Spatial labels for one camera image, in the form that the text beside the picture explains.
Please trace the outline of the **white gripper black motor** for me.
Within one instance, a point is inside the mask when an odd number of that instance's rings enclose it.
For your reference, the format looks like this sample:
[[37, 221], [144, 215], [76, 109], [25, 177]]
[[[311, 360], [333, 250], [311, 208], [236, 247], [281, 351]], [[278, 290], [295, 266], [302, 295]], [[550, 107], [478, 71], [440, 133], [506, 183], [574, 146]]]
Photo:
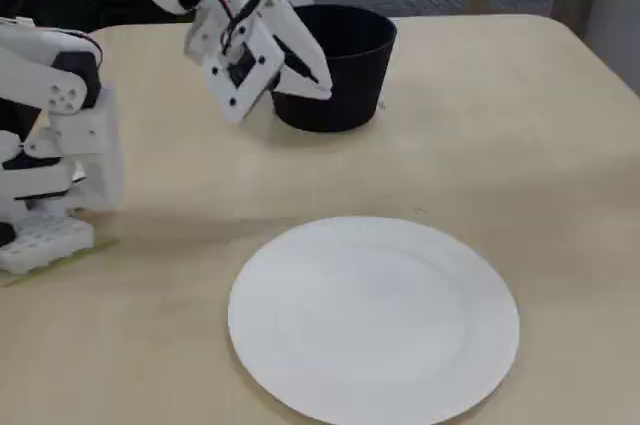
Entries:
[[[271, 55], [277, 77], [272, 92], [317, 100], [331, 97], [324, 51], [286, 0], [201, 0], [185, 53], [197, 63], [216, 53], [233, 59], [251, 37], [277, 50]], [[303, 64], [301, 70], [285, 64], [285, 47], [288, 56]]]

